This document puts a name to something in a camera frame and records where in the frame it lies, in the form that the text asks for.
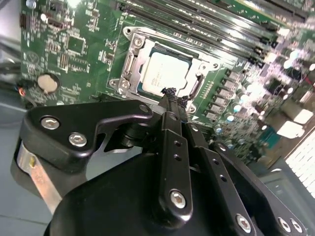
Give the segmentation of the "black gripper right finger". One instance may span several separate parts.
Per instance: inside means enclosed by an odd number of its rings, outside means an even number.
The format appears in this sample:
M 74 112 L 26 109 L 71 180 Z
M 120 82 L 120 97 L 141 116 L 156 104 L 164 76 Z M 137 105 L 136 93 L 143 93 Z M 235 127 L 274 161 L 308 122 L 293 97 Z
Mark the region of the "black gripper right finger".
M 223 236 L 305 236 L 302 222 L 222 142 L 209 145 L 186 114 L 187 97 L 176 98 L 189 155 L 213 190 Z

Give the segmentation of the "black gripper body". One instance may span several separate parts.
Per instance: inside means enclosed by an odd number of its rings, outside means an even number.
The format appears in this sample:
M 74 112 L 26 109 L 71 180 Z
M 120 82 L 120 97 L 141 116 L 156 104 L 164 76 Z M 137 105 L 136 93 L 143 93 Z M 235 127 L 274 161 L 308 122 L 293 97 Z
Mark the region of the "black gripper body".
M 230 225 L 208 189 L 206 177 L 190 171 L 193 214 L 168 229 L 152 211 L 158 180 L 154 155 L 137 155 L 70 191 L 58 205 L 47 236 L 230 236 Z

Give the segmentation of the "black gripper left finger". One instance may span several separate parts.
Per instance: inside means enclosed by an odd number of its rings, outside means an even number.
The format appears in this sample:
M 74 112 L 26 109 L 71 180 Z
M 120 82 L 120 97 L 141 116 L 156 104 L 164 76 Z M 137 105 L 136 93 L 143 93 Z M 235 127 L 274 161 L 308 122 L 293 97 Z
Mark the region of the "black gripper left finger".
M 188 144 L 174 88 L 162 89 L 150 107 L 139 100 L 36 107 L 20 130 L 19 163 L 51 212 L 86 181 L 95 152 L 141 147 L 158 155 L 161 166 L 154 209 L 166 223 L 186 223 L 192 215 Z

